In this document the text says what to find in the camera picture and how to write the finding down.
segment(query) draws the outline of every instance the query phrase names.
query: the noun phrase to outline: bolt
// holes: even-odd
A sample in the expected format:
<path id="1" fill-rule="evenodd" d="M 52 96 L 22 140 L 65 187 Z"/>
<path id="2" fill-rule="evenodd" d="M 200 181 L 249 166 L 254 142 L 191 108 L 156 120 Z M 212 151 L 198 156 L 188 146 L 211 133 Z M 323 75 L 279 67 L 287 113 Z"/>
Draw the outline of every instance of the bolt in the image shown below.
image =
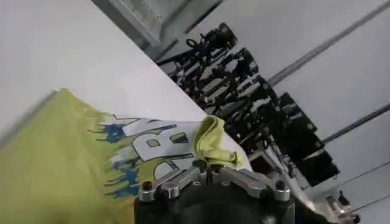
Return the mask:
<path id="1" fill-rule="evenodd" d="M 310 130 L 312 130 L 314 128 L 313 124 L 308 124 L 307 125 L 307 128 L 309 128 Z"/>
<path id="2" fill-rule="evenodd" d="M 142 182 L 142 190 L 150 191 L 153 187 L 153 183 L 149 180 Z"/>
<path id="3" fill-rule="evenodd" d="M 277 190 L 284 190 L 284 189 L 286 189 L 286 184 L 285 184 L 284 181 L 278 180 L 275 183 L 275 187 L 276 187 Z"/>

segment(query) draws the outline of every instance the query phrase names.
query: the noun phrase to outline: black knob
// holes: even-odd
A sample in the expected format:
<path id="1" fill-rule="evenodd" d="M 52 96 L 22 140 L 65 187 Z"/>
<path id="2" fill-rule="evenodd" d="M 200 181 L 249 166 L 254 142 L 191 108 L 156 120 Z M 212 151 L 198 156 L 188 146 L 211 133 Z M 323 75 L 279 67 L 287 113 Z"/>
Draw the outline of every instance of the black knob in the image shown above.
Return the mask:
<path id="1" fill-rule="evenodd" d="M 353 216 L 353 222 L 354 224 L 358 224 L 360 222 L 360 215 Z"/>
<path id="2" fill-rule="evenodd" d="M 142 190 L 150 191 L 153 187 L 153 183 L 149 180 L 142 182 Z"/>
<path id="3" fill-rule="evenodd" d="M 277 190 L 284 190 L 284 189 L 286 189 L 286 184 L 285 184 L 284 181 L 278 180 L 275 183 L 275 187 L 276 187 Z"/>
<path id="4" fill-rule="evenodd" d="M 345 198 L 344 194 L 342 193 L 342 191 L 339 192 L 340 193 L 340 196 L 338 198 L 338 200 L 340 201 L 340 203 L 344 206 L 347 206 L 350 204 L 350 202 L 348 201 L 347 198 Z"/>

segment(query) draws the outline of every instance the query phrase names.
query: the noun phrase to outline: metal clamp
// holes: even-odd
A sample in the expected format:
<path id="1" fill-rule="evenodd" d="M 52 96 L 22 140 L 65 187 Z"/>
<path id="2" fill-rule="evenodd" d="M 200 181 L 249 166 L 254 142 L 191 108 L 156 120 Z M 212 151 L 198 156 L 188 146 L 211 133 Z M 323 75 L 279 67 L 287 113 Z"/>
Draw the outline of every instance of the metal clamp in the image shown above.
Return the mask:
<path id="1" fill-rule="evenodd" d="M 282 181 L 272 181 L 262 173 L 255 173 L 247 169 L 240 171 L 223 167 L 219 171 L 223 180 L 229 180 L 243 188 L 251 197 L 260 198 L 262 191 L 270 188 L 277 201 L 288 201 L 290 189 Z"/>
<path id="2" fill-rule="evenodd" d="M 155 193 L 158 187 L 160 187 L 163 183 L 175 178 L 179 174 L 181 174 L 182 170 L 173 170 L 161 178 L 157 179 L 154 183 L 151 184 L 151 187 L 144 187 L 142 185 L 141 189 L 138 191 L 138 199 L 143 202 L 150 202 L 155 200 Z"/>
<path id="3" fill-rule="evenodd" d="M 177 177 L 163 183 L 161 190 L 166 192 L 168 199 L 177 198 L 180 195 L 180 190 L 199 177 L 200 169 L 194 166 L 190 167 Z"/>

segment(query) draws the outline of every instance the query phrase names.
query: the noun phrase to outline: metal rod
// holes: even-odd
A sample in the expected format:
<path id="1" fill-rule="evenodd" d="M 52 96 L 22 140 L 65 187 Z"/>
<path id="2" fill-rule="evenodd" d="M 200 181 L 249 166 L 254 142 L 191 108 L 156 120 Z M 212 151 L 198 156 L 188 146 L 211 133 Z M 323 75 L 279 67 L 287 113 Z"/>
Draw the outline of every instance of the metal rod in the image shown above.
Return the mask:
<path id="1" fill-rule="evenodd" d="M 332 134 L 331 136 L 325 138 L 324 140 L 322 140 L 322 142 L 324 144 L 326 143 L 329 143 L 333 140 L 335 140 L 336 138 L 352 131 L 353 129 L 363 125 L 364 123 L 368 122 L 368 121 L 371 121 L 372 119 L 376 118 L 377 116 L 387 112 L 390 110 L 390 103 L 388 103 L 387 105 L 385 105 L 384 107 L 381 107 L 377 110 L 375 110 L 374 112 L 368 114 L 367 116 L 364 116 L 360 119 L 358 119 L 357 121 L 355 121 L 354 123 L 344 127 L 343 129 L 341 129 L 340 131 L 337 131 L 336 133 Z"/>
<path id="2" fill-rule="evenodd" d="M 268 82 L 271 86 L 275 86 L 276 84 L 280 83 L 282 80 L 290 76 L 292 73 L 299 70 L 303 65 L 307 64 L 309 61 L 311 61 L 313 58 L 317 57 L 319 54 L 323 53 L 326 49 L 337 43 L 339 40 L 346 37 L 348 34 L 355 31 L 357 28 L 361 27 L 362 25 L 366 24 L 368 21 L 370 21 L 372 18 L 379 15 L 381 12 L 385 11 L 387 8 L 390 7 L 390 1 L 385 2 L 375 10 L 371 11 L 368 15 L 364 16 L 363 18 L 359 19 L 357 22 L 353 23 L 351 26 L 343 30 L 342 32 L 338 33 L 337 35 L 327 39 L 322 44 L 320 44 L 318 47 L 312 49 L 307 54 L 305 54 L 300 59 L 296 60 L 286 68 L 282 69 L 280 72 L 278 72 L 276 75 L 272 76 Z"/>
<path id="3" fill-rule="evenodd" d="M 378 170 L 378 169 L 381 169 L 382 167 L 387 166 L 387 165 L 389 165 L 389 164 L 390 164 L 390 161 L 385 162 L 385 163 L 383 163 L 383 164 L 380 165 L 380 166 L 377 166 L 377 167 L 375 167 L 375 168 L 373 168 L 373 169 L 371 169 L 371 170 L 368 170 L 368 171 L 366 171 L 366 172 L 364 172 L 364 173 L 361 173 L 361 174 L 359 174 L 359 175 L 357 175 L 357 176 L 355 176 L 355 177 L 353 177 L 353 178 L 351 178 L 351 179 L 349 179 L 349 180 L 347 180 L 347 181 L 344 181 L 344 182 L 342 182 L 341 184 L 338 184 L 337 186 L 331 188 L 331 190 L 337 189 L 337 188 L 339 188 L 340 186 L 342 186 L 342 185 L 344 185 L 344 184 L 347 184 L 347 183 L 349 183 L 349 182 L 351 182 L 351 181 L 353 181 L 353 180 L 356 180 L 356 179 L 358 179 L 359 177 L 362 177 L 362 176 L 367 175 L 367 174 L 369 174 L 369 173 L 372 173 L 372 172 L 374 172 L 374 171 L 376 171 L 376 170 Z"/>
<path id="4" fill-rule="evenodd" d="M 378 203 L 378 202 L 380 202 L 380 201 L 383 201 L 383 200 L 385 200 L 385 199 L 387 199 L 387 198 L 390 198 L 390 195 L 384 196 L 384 197 L 379 198 L 379 199 L 376 199 L 375 201 L 372 201 L 372 202 L 370 202 L 370 203 L 368 203 L 368 204 L 365 204 L 365 205 L 362 205 L 362 206 L 360 206 L 360 207 L 357 207 L 356 209 L 352 210 L 351 213 L 356 213 L 356 212 L 359 211 L 360 209 L 363 209 L 363 208 L 366 208 L 366 207 L 368 207 L 368 206 L 370 206 L 370 205 L 376 204 L 376 203 Z"/>

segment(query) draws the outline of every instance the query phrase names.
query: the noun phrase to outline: screw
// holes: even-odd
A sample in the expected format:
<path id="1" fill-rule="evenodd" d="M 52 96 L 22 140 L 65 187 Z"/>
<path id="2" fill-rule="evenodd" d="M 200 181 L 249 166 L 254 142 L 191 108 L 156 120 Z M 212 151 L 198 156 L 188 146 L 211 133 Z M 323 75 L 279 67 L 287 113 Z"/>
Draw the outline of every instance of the screw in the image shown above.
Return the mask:
<path id="1" fill-rule="evenodd" d="M 286 189 L 286 184 L 285 184 L 284 181 L 278 180 L 275 183 L 275 187 L 276 187 L 277 190 L 284 190 L 284 189 Z"/>
<path id="2" fill-rule="evenodd" d="M 142 182 L 142 190 L 150 191 L 153 187 L 153 183 L 149 180 Z"/>

